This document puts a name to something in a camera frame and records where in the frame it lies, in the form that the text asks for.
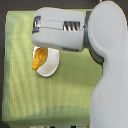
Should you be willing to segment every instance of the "green cloth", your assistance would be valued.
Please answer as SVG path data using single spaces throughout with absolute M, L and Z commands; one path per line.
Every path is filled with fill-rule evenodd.
M 84 49 L 60 51 L 59 67 L 48 78 L 33 71 L 34 13 L 7 13 L 2 120 L 11 127 L 89 124 L 91 93 L 102 68 Z

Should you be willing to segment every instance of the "yellow object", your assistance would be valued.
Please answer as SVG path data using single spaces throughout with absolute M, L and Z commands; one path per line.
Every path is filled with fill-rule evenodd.
M 47 48 L 38 48 L 35 51 L 32 70 L 37 70 L 40 66 L 42 66 L 48 57 L 48 49 Z
M 86 125 L 86 128 L 89 128 L 89 125 Z

